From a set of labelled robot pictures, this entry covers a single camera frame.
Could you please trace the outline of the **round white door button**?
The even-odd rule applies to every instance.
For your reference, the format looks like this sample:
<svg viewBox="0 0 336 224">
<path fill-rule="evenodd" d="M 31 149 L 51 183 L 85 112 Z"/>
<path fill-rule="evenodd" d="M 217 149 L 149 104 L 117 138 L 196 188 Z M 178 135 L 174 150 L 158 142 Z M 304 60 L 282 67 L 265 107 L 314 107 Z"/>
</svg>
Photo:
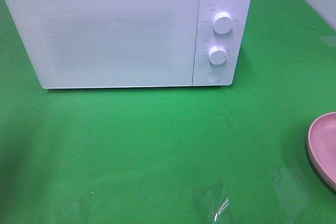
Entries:
<svg viewBox="0 0 336 224">
<path fill-rule="evenodd" d="M 212 70 L 205 75 L 205 79 L 210 83 L 217 83 L 220 81 L 221 73 L 217 70 Z"/>
</svg>

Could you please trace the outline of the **white microwave knob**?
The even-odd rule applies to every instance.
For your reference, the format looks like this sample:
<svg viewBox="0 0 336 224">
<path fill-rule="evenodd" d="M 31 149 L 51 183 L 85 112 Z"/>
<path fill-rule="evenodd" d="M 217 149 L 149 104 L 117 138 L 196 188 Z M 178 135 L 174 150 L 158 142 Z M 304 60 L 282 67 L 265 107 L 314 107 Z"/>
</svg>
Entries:
<svg viewBox="0 0 336 224">
<path fill-rule="evenodd" d="M 214 46 L 208 51 L 208 58 L 211 64 L 221 65 L 227 59 L 226 49 L 222 46 Z"/>
<path fill-rule="evenodd" d="M 228 12 L 219 12 L 212 18 L 214 32 L 218 34 L 226 34 L 233 28 L 233 17 Z"/>
</svg>

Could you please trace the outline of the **white microwave door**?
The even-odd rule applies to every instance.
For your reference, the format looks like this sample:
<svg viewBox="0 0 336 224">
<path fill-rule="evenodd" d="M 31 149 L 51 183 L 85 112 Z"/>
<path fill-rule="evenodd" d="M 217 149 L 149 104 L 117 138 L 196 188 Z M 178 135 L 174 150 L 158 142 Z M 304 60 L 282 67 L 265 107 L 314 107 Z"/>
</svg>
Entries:
<svg viewBox="0 0 336 224">
<path fill-rule="evenodd" d="M 190 86 L 198 0 L 6 0 L 42 87 Z"/>
</svg>

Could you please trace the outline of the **pink round plate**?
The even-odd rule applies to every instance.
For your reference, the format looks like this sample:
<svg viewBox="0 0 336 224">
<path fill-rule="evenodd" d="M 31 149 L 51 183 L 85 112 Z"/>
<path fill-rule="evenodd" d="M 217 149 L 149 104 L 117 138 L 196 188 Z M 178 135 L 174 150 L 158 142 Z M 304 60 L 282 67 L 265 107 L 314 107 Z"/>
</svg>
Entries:
<svg viewBox="0 0 336 224">
<path fill-rule="evenodd" d="M 317 173 L 335 190 L 335 112 L 323 114 L 311 123 L 307 151 Z"/>
</svg>

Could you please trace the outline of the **white microwave oven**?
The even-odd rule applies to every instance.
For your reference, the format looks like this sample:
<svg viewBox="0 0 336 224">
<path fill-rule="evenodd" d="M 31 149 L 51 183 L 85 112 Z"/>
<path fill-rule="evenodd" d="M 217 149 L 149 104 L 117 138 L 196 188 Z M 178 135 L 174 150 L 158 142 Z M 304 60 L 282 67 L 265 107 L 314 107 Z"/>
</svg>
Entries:
<svg viewBox="0 0 336 224">
<path fill-rule="evenodd" d="M 45 89 L 228 86 L 251 0 L 5 0 Z"/>
</svg>

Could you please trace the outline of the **clear tape patch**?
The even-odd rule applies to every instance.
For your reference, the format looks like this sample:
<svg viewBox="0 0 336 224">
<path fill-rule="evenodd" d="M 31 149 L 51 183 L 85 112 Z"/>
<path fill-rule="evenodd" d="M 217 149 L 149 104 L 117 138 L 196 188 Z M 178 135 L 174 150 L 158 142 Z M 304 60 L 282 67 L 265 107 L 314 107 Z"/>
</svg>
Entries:
<svg viewBox="0 0 336 224">
<path fill-rule="evenodd" d="M 235 223 L 223 183 L 193 187 L 191 196 L 196 223 Z"/>
<path fill-rule="evenodd" d="M 301 168 L 276 167 L 270 170 L 270 178 L 280 207 L 288 215 L 299 215 L 310 200 Z"/>
</svg>

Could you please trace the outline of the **clear tape patch right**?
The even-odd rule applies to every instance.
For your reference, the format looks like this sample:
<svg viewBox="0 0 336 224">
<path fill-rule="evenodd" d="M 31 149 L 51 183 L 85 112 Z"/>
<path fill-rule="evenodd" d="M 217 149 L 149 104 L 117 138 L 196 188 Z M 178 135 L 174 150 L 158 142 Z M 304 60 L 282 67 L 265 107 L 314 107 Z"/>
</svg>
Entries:
<svg viewBox="0 0 336 224">
<path fill-rule="evenodd" d="M 310 200 L 301 168 L 276 167 L 270 170 L 270 178 L 280 207 L 288 215 L 299 215 Z"/>
</svg>

